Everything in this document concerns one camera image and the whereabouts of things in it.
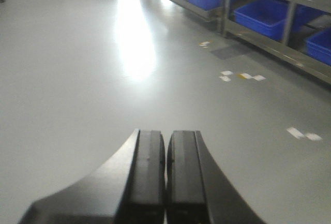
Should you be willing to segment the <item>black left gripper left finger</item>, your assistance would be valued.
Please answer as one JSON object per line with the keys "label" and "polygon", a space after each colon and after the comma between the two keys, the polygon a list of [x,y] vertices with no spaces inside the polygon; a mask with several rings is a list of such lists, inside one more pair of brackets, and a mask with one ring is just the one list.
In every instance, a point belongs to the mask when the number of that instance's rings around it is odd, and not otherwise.
{"label": "black left gripper left finger", "polygon": [[164,171],[161,132],[136,129],[98,169],[32,203],[20,223],[163,223]]}

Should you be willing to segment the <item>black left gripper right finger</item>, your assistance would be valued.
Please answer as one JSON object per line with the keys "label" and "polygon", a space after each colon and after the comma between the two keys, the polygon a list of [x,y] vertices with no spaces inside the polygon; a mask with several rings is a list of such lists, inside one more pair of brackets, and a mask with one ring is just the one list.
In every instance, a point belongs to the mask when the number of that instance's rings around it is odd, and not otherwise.
{"label": "black left gripper right finger", "polygon": [[168,223],[263,223],[219,168],[199,131],[177,130],[167,154]]}

